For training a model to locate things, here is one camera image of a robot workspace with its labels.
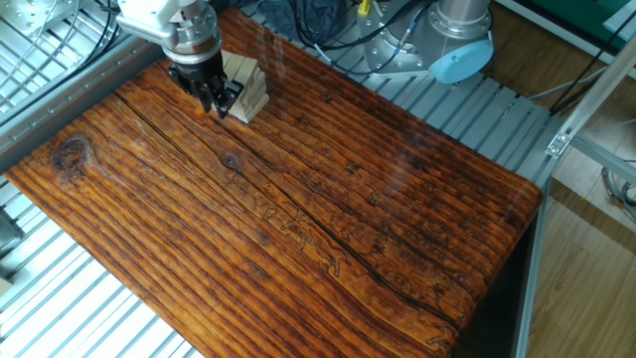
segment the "metal grating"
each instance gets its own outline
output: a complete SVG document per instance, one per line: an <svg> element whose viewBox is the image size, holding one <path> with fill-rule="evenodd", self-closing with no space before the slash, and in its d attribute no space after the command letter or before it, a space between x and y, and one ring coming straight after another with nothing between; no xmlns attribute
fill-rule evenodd
<svg viewBox="0 0 636 358"><path fill-rule="evenodd" d="M243 10L267 26L255 5ZM358 38L355 19L352 8L342 41ZM352 71L366 70L361 48L329 55ZM350 77L540 186L556 166L544 149L560 119L492 79L477 75L448 86L430 76ZM0 248L0 275L14 283L0 297L0 354L201 356L3 177L0 209L24 233Z"/></svg>
<svg viewBox="0 0 636 358"><path fill-rule="evenodd" d="M51 18L46 24L47 30L37 38L35 32L25 34L13 21L20 13L13 5L19 1L5 1L4 6L0 6L0 136L16 112L81 64L97 43L107 17L99 10L102 4L95 1L55 1L52 3L74 4L74 12L66 19ZM75 18L75 8L79 5Z"/></svg>

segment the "wood grain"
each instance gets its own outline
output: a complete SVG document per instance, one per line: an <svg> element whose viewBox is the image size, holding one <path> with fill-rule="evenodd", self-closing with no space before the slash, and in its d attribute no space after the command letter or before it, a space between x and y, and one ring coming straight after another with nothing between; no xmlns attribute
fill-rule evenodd
<svg viewBox="0 0 636 358"><path fill-rule="evenodd" d="M204 113L160 61L6 174L207 356L445 357L542 200L251 22L270 103Z"/></svg>

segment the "silver cylinder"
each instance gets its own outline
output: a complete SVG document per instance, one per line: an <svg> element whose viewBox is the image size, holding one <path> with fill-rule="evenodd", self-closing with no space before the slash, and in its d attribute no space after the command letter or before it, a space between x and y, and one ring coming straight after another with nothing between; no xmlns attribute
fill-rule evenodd
<svg viewBox="0 0 636 358"><path fill-rule="evenodd" d="M474 22L488 12L490 0L440 0L439 12L451 21Z"/></svg>

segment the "white cable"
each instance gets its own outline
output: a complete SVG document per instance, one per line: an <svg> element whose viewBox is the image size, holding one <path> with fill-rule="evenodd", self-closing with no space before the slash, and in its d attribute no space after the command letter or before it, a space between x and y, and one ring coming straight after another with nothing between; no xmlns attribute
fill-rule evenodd
<svg viewBox="0 0 636 358"><path fill-rule="evenodd" d="M329 58L329 56L327 56L327 54L325 54L324 51L322 51L322 49L320 48L320 46L318 46L318 44L314 44L314 49L316 49L316 51L318 51L320 56L324 57L325 60L327 60L327 62L331 64L331 59Z"/></svg>
<svg viewBox="0 0 636 358"><path fill-rule="evenodd" d="M44 27L45 27L45 25L47 25L47 21L49 21L49 18L51 17L51 14L53 14L53 10L55 10L55 8L56 8L56 6L58 6L59 2L60 2L60 0L56 0L56 2L53 3L53 7L51 7L51 10L49 11L49 14L44 19L44 22L42 23L42 27L40 27L40 31L38 32L38 36L36 36L36 39L34 40L34 42L32 42L31 45L29 45L29 47L27 48L27 51L25 51L22 54L22 56L20 56L20 58L16 62L16 65L13 67L13 69L11 69L11 71L7 75L7 78L2 81L2 83L0 84L0 89L3 86L5 86L7 81L9 81L9 79L13 76L13 74L16 71L18 71L18 69L20 68L20 65L22 65L22 62L24 61L24 58L31 52L31 50L33 50L33 48L35 47L36 43L38 41L40 41L40 38L42 37L42 33L44 32Z"/></svg>
<svg viewBox="0 0 636 358"><path fill-rule="evenodd" d="M593 73L593 74L589 75L589 77L587 77L587 78L585 78L585 79L583 79L583 80L579 81L578 83L579 83L579 84L584 84L584 83L588 82L589 80L594 79L595 77L597 77L598 75L600 75L603 71L605 71L605 69L607 69L607 67L604 67L604 68L602 68L602 69L600 69L600 70L596 71L595 73ZM571 84L573 84L573 83L574 83L574 81L572 81L572 82L568 82L567 84L563 84L563 85L557 86L557 87L555 87L555 88L553 88L553 89L548 89L548 90L546 90L546 91L544 91L544 92L541 92L541 93L539 93L539 94L535 94L535 95L533 95L533 96L530 96L530 97L528 97L528 99L537 99L537 98L542 97L542 96L544 96L544 95L546 95L546 94L550 94L550 93L552 93L552 92L554 92L554 91L564 89L564 88L566 88L566 87L570 86L570 85L571 85Z"/></svg>
<svg viewBox="0 0 636 358"><path fill-rule="evenodd" d="M69 37L71 36L71 33L73 32L73 29L76 26L76 21L78 20L78 14L80 12L80 0L77 0L76 2L76 8L75 8L75 12L74 12L74 16L73 16L73 20L71 21L71 26L69 27L69 30L67 31L67 33L65 34L64 38L60 41L60 43L53 49L53 51L51 52L51 57L55 56L59 50L62 49L62 47L65 45L65 43L67 42L67 40L69 39ZM31 46L29 47L29 49L27 49L27 51L30 51L33 46L35 45L35 41L31 44ZM25 57L26 53L23 54L20 59L23 59ZM33 72L27 76L26 81L29 81L31 78L33 78L37 72L39 72L44 65L46 65L47 62L43 62L41 63L37 68L35 68L33 70ZM19 63L16 63L16 66L14 67L14 70L12 70L11 73L9 73L10 75L15 72L16 69L18 69L19 67ZM9 76L7 76L7 78L2 82L2 84L0 84L0 89L7 83L7 81L9 80ZM4 104L7 100L9 100L9 98L11 96L13 96L16 92L18 92L18 90L20 90L20 86L17 86L15 89L13 89L12 92L10 92L7 96L4 97L0 97L0 105Z"/></svg>

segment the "black cable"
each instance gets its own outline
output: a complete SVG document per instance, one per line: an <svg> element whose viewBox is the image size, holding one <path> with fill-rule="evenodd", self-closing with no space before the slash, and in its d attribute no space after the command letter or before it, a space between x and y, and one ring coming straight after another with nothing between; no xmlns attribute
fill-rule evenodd
<svg viewBox="0 0 636 358"><path fill-rule="evenodd" d="M110 0L107 1L107 6L110 7ZM86 56L86 61L84 61L85 64L88 64L91 62L91 58L97 53L97 50L99 50L99 47L101 45L101 42L105 39L106 34L108 33L108 29L110 28L110 17L112 16L112 14L110 13L110 11L108 11L108 16L106 16L106 22L103 26L103 31L101 32L101 36L99 36L99 39L97 39L97 42L95 43L95 46L92 48L92 51L90 51L90 53L88 54L88 56Z"/></svg>
<svg viewBox="0 0 636 358"><path fill-rule="evenodd" d="M616 29L616 31L614 31L614 33L612 34L612 36L609 38L609 40L607 40L605 43L608 46L611 46L611 42L614 41L614 39L618 36L618 34L620 34L620 32L625 28L625 26L627 26L627 24L629 24L629 22L636 16L636 10L634 10L634 12L632 12L631 15L629 15L629 17L618 27L618 29ZM572 89L578 84L578 82L583 78L583 76L585 76L585 74L587 74L587 72L589 71L589 69L592 68L592 66L596 63L596 61L598 61L598 59L600 58L600 56L604 53L604 51L602 49L600 49L598 51L598 53L596 54L596 56L594 56L594 58L592 59L592 61L589 62L589 64L585 67L585 69L578 75L578 77L576 78L576 80L574 80L574 82L571 83L571 85L569 85L569 87L567 88L567 90L565 92L563 92L558 99L555 101L555 103L550 107L550 114L551 115L556 115L558 114L558 110L557 107L563 108L564 106L561 106L560 103L561 101L565 98L565 96L570 93L572 91ZM579 90L578 92L576 92L575 94L573 94L571 97L569 97L567 100L567 104L574 102L577 98L579 98L580 96L582 96L589 88L591 88L591 86L596 82L596 80L591 81L590 83L588 83L587 85L585 85L585 90L581 91Z"/></svg>
<svg viewBox="0 0 636 358"><path fill-rule="evenodd" d="M112 35L110 36L110 38L108 39L108 42L101 47L101 50L99 50L100 48L100 44L102 43L102 41L104 41L105 37L108 34L108 30L110 30L110 22L112 19L112 15L117 15L119 13L119 8L118 7L111 7L111 3L110 0L107 0L106 2L106 6L101 6L100 9L102 11L105 11L106 13L108 13L108 16L106 17L106 22L104 24L104 28L103 31L101 32L101 36L99 37L99 39L97 40L97 43L95 44L95 46L92 48L92 51L90 52L90 54L88 54L88 56L86 56L86 61L84 61L76 70L76 73L79 72L81 69L85 68L86 66L94 63L97 59L99 59L104 53L106 53L110 47L112 46L112 44L114 43L114 40L117 36L117 31L119 30L119 25L117 24L114 28L114 30L112 31Z"/></svg>
<svg viewBox="0 0 636 358"><path fill-rule="evenodd" d="M314 41L314 39L309 34L307 34L306 31L300 26L300 21L298 19L298 12L297 12L297 6L296 6L297 5L296 4L297 1L298 0L288 0L289 6L291 7L292 16L294 18L294 24L296 25L296 33L298 34L298 38L299 38L300 42L303 45L305 45L307 47L313 47L314 44L318 44L318 42ZM324 45L324 44L318 44L318 45L320 46L321 49L326 50L326 51L329 51L329 50L341 50L341 49L346 49L346 48L349 48L349 47L362 45L362 44L370 41L374 37L378 36L378 34L381 31L383 31L389 25L393 24L395 21L399 20L401 17L406 15L415 5L417 5L419 3L421 3L421 0L410 0L410 1L408 1L399 10L397 10L396 14L393 15L385 23L385 25L383 25L382 27L378 28L377 30L375 30L371 34L369 34L369 35L367 35L365 37L362 37L362 38L360 38L360 39L358 39L356 41L353 41L353 42L348 43L348 44L338 45L338 46L328 46L328 45Z"/></svg>
<svg viewBox="0 0 636 358"><path fill-rule="evenodd" d="M570 110L573 106L577 105L580 103L580 98L589 90L591 89L592 86L594 86L594 84L596 83L598 79L594 79L590 82L588 82L587 84L585 84L585 86L583 86L582 88L578 89L573 95L569 96L568 98L566 98L564 101L562 101L561 103L559 103L551 112L551 115L559 115L561 113L566 113L568 110Z"/></svg>
<svg viewBox="0 0 636 358"><path fill-rule="evenodd" d="M398 55L397 52L395 52L385 63L381 64L378 68L373 69L373 70L369 70L363 73L359 73L359 72L355 72L355 71L349 71L348 69L346 69L343 66L340 66L338 64L336 64L335 62L331 62L330 65L335 67L336 69L342 71L345 73L345 75L354 75L354 76L367 76L367 75L371 75L371 74L375 74L379 71L381 71L383 68L385 68L388 64L391 63L391 61L394 60L394 58Z"/></svg>

